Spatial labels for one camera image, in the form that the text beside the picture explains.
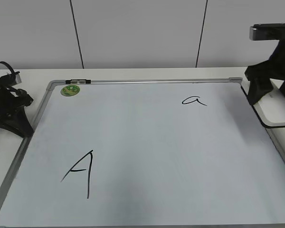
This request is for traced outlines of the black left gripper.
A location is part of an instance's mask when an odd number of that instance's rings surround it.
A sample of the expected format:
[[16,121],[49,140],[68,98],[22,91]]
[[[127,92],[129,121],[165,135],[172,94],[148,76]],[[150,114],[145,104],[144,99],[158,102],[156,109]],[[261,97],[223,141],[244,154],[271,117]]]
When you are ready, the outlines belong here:
[[34,130],[22,107],[30,106],[33,98],[23,89],[3,83],[0,77],[0,128],[22,138],[31,137]]

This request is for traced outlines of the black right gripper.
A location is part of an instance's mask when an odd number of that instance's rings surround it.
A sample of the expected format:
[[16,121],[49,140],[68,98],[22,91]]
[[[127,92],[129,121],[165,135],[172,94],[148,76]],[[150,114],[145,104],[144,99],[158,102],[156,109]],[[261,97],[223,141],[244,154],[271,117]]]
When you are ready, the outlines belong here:
[[248,91],[250,105],[256,104],[274,89],[270,79],[284,81],[279,90],[285,98],[285,39],[279,41],[268,60],[248,66],[245,75],[250,81]]

